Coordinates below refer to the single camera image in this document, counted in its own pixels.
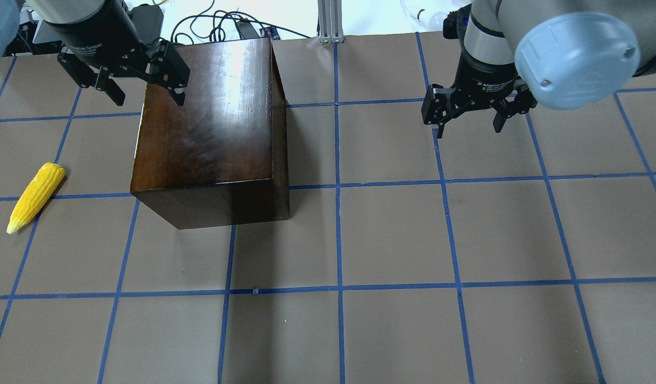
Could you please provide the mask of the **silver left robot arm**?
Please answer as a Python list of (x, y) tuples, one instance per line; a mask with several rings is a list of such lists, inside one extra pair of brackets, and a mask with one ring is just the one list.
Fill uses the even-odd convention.
[(57, 60), (82, 88), (106, 93), (121, 106), (116, 78), (140, 78), (166, 89), (182, 106), (190, 70), (172, 42), (162, 39), (162, 8), (132, 9), (123, 1), (28, 1), (42, 24), (62, 41)]

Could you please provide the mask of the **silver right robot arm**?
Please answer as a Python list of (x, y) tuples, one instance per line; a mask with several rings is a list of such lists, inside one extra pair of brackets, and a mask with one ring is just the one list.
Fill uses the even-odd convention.
[(452, 86), (429, 85), (421, 105), (439, 138), (467, 112), (494, 110), (500, 133), (538, 105), (581, 108), (656, 74), (656, 1), (472, 1), (442, 33), (461, 51)]

